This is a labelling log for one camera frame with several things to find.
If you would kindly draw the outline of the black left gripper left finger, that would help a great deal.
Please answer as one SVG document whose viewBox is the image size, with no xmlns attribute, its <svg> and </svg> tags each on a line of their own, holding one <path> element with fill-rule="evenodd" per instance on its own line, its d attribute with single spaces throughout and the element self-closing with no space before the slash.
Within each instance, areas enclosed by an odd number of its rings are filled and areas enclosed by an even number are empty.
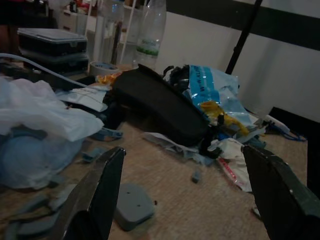
<svg viewBox="0 0 320 240">
<path fill-rule="evenodd" d="M 117 205 L 126 151 L 103 153 L 63 204 L 53 227 L 55 240 L 106 240 Z"/>
</svg>

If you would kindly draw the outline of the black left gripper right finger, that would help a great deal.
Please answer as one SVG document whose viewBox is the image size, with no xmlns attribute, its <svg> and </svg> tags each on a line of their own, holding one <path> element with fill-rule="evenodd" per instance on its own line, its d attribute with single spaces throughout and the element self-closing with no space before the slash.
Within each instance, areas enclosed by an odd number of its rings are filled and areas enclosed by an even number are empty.
<svg viewBox="0 0 320 240">
<path fill-rule="evenodd" d="M 279 156 L 242 148 L 255 204 L 271 240 L 318 240 L 320 200 Z"/>
</svg>

